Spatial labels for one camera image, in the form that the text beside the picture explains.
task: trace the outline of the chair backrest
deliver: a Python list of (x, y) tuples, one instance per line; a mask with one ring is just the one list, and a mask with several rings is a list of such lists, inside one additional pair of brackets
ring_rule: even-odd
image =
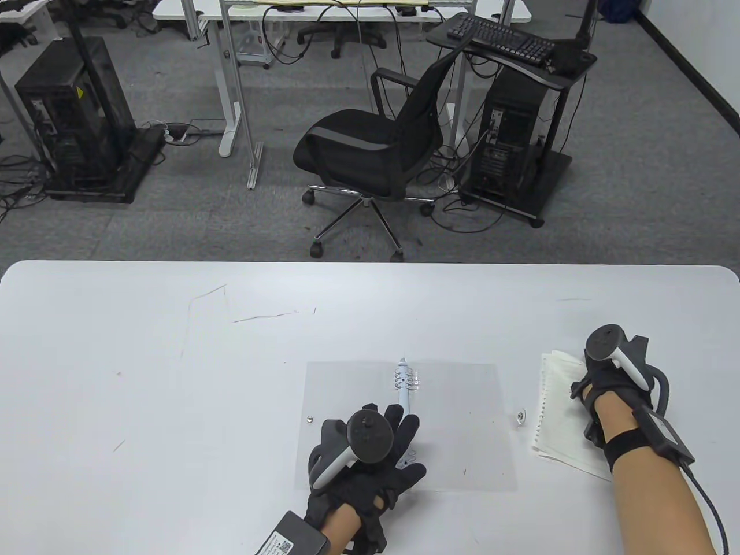
[(457, 48), (429, 66), (396, 118), (394, 138), (400, 142), (404, 173), (421, 169), (419, 166), (426, 165), (432, 152), (442, 146), (437, 96), (455, 58), (469, 42), (464, 38)]

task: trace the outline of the glove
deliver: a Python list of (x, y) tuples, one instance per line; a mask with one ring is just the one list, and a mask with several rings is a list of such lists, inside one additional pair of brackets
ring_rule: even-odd
[[(571, 385), (571, 399), (578, 397), (593, 420), (584, 432), (586, 438), (591, 440), (596, 447), (604, 448), (604, 430), (599, 422), (599, 415), (596, 413), (596, 399), (607, 391), (613, 391), (633, 410), (643, 405), (652, 409), (653, 401), (650, 398), (650, 392), (653, 390), (655, 382), (650, 380), (650, 391), (645, 391), (632, 381), (627, 372), (617, 368), (612, 360), (594, 360), (585, 352), (584, 355), (586, 375), (581, 381), (573, 382)], [(583, 390), (588, 386), (592, 387), (584, 398), (582, 396)]]
[[(377, 411), (377, 405), (365, 405), (364, 409)], [(353, 538), (353, 554), (373, 555), (386, 548), (386, 536), (379, 517), (396, 506), (398, 497), (416, 485), (426, 475), (426, 467), (416, 462), (403, 469), (396, 464), (408, 449), (419, 429), (419, 417), (410, 414), (403, 418), (401, 405), (390, 405), (385, 419), (394, 432), (393, 446), (385, 459), (375, 464), (356, 462), (344, 468), (324, 489), (309, 496), (306, 518), (311, 526), (320, 530), (327, 516), (341, 505), (353, 507), (360, 517), (362, 526)], [(383, 508), (375, 506), (375, 497), (383, 500)]]

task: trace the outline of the chair armrest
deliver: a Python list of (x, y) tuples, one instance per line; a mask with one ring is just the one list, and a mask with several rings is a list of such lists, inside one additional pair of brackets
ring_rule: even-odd
[(385, 110), (383, 110), (383, 100), (380, 97), (380, 87), (378, 86), (378, 81), (380, 79), (392, 81), (393, 83), (398, 83), (399, 85), (410, 87), (412, 89), (419, 83), (418, 79), (414, 79), (408, 75), (403, 75), (402, 73), (398, 73), (393, 70), (387, 70), (385, 67), (377, 68), (370, 77), (370, 82), (372, 84), (372, 93), (375, 97), (375, 104), (377, 105), (377, 112), (383, 117), (386, 116), (386, 113)]
[(371, 143), (356, 137), (344, 135), (337, 131), (332, 131), (331, 129), (326, 129), (325, 127), (312, 127), (306, 133), (306, 145), (309, 148), (311, 158), (314, 161), (319, 177), (321, 177), (321, 181), (323, 181), (327, 186), (338, 186), (341, 184), (335, 182), (335, 179), (329, 171), (324, 148), (322, 148), (321, 143), (324, 143), (324, 146), (326, 143), (334, 143), (351, 149), (362, 150), (364, 152), (376, 152), (379, 155), (387, 152), (387, 164), (381, 164), (383, 167), (379, 168), (379, 171), (390, 175), (391, 178), (389, 178), (389, 180), (400, 180), (401, 163), (397, 154), (397, 144)]

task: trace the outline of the gray carpet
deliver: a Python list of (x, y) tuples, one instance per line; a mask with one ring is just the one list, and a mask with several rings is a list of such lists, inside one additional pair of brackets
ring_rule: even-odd
[[(581, 0), (528, 0), (526, 28), (572, 36)], [(137, 120), (218, 118), (220, 109), (206, 49), (173, 30), (137, 37), (100, 27)], [(408, 72), (420, 75), (437, 50), (403, 30)], [(388, 29), (387, 38), (391, 38)], [(398, 69), (398, 54), (379, 62)], [(309, 261), (312, 236), (346, 204), (318, 195), (303, 206), (305, 184), (317, 183), (292, 164), (299, 137), (341, 107), (367, 108), (360, 47), (329, 58), (316, 42), (300, 63), (270, 71), (244, 67), (252, 131), (266, 150), (256, 190), (245, 188), (243, 150), (217, 154), (205, 138), (189, 148), (167, 147), (130, 206), (45, 201), (11, 212), (0, 224), (0, 274), (17, 260), (293, 260)], [(599, 23), (591, 71), (570, 139), (574, 161), (545, 213), (531, 229), (504, 217), (478, 235), (458, 235), (422, 218), (415, 206), (383, 206), (409, 262), (720, 264), (740, 271), (740, 139), (636, 24)], [(3, 57), (12, 81), (36, 54), (16, 48)], [(468, 117), (485, 93), (476, 80)], [(556, 148), (578, 98), (571, 96)], [(403, 91), (390, 90), (399, 106)], [(10, 118), (0, 106), (0, 121)], [(25, 152), (15, 124), (0, 125), (0, 157)], [(426, 189), (435, 194), (434, 186)], [(496, 212), (439, 216), (456, 229), (476, 229)], [(324, 241), (324, 260), (386, 261), (391, 244), (369, 210), (360, 210)]]

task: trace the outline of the keyboard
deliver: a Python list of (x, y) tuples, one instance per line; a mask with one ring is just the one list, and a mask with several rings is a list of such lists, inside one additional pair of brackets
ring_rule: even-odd
[(458, 16), (447, 36), (459, 41), (471, 31), (475, 32), (472, 43), (476, 46), (534, 66), (544, 65), (555, 48), (555, 44), (546, 38), (516, 31), (469, 13)]

